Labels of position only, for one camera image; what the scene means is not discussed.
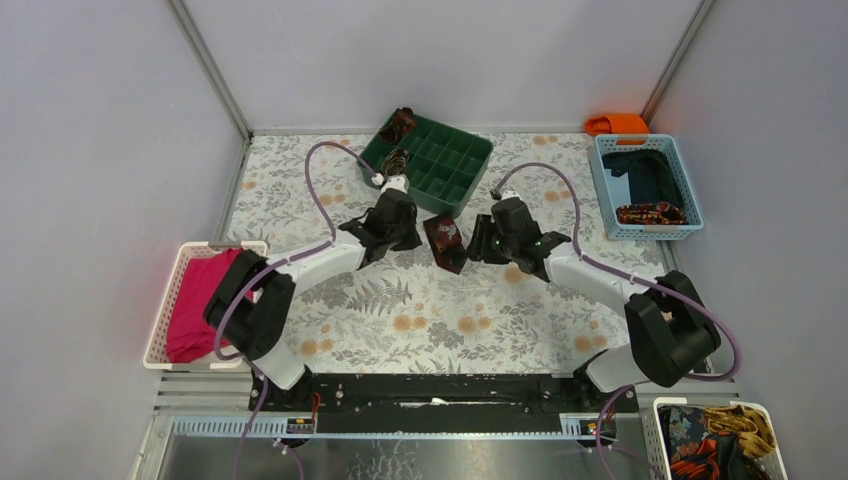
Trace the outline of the green compartment organizer tray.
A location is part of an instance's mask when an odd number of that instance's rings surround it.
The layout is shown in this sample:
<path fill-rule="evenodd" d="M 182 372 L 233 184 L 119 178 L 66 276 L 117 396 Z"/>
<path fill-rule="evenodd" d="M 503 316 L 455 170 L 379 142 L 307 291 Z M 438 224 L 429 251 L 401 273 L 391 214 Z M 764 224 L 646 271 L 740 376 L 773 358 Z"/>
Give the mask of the green compartment organizer tray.
<path fill-rule="evenodd" d="M 370 186 L 370 170 L 380 166 L 395 148 L 413 154 L 406 172 L 409 195 L 420 209 L 434 214 L 461 215 L 486 171 L 493 143 L 481 136 L 416 115 L 418 125 L 398 145 L 373 136 L 361 151 L 368 164 L 360 169 Z"/>

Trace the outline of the dark red patterned tie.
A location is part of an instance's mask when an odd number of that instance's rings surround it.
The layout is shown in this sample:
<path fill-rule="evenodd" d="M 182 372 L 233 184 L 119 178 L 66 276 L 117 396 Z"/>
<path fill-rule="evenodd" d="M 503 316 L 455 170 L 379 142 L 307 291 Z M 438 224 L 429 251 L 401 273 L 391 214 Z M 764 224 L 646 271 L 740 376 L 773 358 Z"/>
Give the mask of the dark red patterned tie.
<path fill-rule="evenodd" d="M 449 214 L 437 215 L 425 220 L 423 228 L 436 265 L 459 275 L 467 261 L 467 254 L 455 219 Z"/>

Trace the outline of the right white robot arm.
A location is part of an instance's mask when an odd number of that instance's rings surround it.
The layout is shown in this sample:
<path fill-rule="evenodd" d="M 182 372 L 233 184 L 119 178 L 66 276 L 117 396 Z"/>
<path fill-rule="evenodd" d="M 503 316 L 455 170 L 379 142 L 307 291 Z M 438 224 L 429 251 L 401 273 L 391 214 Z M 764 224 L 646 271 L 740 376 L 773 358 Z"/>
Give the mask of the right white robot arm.
<path fill-rule="evenodd" d="M 548 284 L 601 303 L 626 322 L 628 342 L 591 357 L 576 371 L 575 402 L 597 412 L 613 391 L 637 383 L 670 388 L 721 345 L 691 280 L 679 271 L 653 280 L 590 258 L 576 234 L 543 232 L 517 196 L 496 202 L 475 219 L 469 258 L 514 264 Z"/>

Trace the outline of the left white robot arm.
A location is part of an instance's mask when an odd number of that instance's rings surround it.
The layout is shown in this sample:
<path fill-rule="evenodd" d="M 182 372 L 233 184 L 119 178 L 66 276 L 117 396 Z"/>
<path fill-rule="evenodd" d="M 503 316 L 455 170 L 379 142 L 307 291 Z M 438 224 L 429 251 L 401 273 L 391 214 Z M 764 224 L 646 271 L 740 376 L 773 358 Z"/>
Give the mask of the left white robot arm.
<path fill-rule="evenodd" d="M 288 258 L 268 258 L 244 250 L 233 260 L 204 311 L 218 341 L 225 339 L 272 383 L 272 398 L 288 411 L 309 401 L 311 371 L 289 348 L 283 330 L 298 294 L 333 277 L 353 273 L 388 251 L 421 245 L 417 207 L 410 195 L 388 188 L 374 207 L 343 223 L 333 241 Z"/>

